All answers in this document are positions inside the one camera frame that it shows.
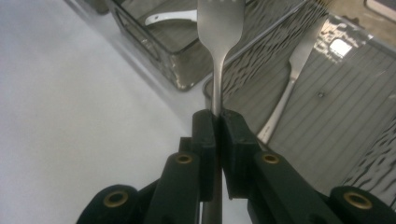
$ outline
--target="metal fork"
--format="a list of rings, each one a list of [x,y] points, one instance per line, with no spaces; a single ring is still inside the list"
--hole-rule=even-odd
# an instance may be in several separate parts
[[[201,43],[213,58],[213,92],[211,111],[219,117],[222,109],[222,69],[225,57],[241,38],[245,0],[198,0],[197,22]],[[204,203],[202,223],[221,223],[221,165],[217,152],[213,199]]]

